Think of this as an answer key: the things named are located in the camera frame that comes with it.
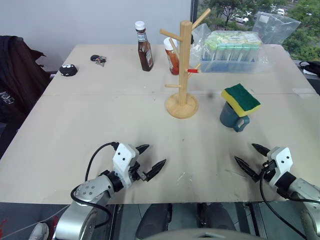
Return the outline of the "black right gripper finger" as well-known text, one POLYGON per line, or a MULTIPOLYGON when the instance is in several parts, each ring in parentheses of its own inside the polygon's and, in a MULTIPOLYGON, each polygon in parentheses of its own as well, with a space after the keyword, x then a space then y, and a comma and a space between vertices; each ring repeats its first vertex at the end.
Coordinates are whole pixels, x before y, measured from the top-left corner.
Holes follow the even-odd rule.
POLYGON ((251 169, 251 167, 249 166, 249 164, 247 162, 245 162, 243 159, 234 156, 234 159, 236 161, 236 163, 239 165, 239 167, 249 175, 249 177, 254 181, 254 182, 258 182, 260 180, 260 175, 257 174, 253 169, 251 169))
POLYGON ((265 147, 265 146, 262 146, 260 144, 257 144, 257 143, 252 143, 251 144, 261 155, 267 157, 268 153, 270 152, 270 149, 265 147))

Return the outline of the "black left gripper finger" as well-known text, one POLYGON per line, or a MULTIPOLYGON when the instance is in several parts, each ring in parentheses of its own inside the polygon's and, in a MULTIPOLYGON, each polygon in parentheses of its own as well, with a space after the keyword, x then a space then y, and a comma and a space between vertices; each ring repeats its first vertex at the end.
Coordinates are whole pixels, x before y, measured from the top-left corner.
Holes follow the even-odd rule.
POLYGON ((148 171, 145 176, 146 176, 146 181, 150 181, 153 177, 155 177, 160 171, 161 169, 163 168, 163 166, 165 165, 166 163, 166 159, 162 160, 162 161, 159 161, 158 163, 156 163, 150 171, 148 171))
POLYGON ((136 149, 136 152, 137 152, 137 155, 140 156, 142 153, 144 153, 148 148, 150 147, 149 144, 142 144, 140 146, 137 146, 135 149, 136 149))

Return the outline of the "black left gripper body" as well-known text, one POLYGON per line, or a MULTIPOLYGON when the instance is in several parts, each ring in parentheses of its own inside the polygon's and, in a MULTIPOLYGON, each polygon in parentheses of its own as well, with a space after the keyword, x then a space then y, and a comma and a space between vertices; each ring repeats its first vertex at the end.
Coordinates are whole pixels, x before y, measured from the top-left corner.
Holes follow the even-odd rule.
POLYGON ((129 168, 128 172, 129 172, 129 175, 131 177, 132 182, 135 182, 140 179, 140 176, 137 172, 139 170, 139 168, 140 168, 140 164, 138 163, 137 160, 134 162, 134 165, 129 168))

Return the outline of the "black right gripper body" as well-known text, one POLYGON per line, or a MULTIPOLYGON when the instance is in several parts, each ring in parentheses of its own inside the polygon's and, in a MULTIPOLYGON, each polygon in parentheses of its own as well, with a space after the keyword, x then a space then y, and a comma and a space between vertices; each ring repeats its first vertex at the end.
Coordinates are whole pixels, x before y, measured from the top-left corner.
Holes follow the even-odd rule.
POLYGON ((259 175, 260 180, 265 180, 267 183, 275 176, 276 161, 268 160, 262 164, 262 169, 259 175))

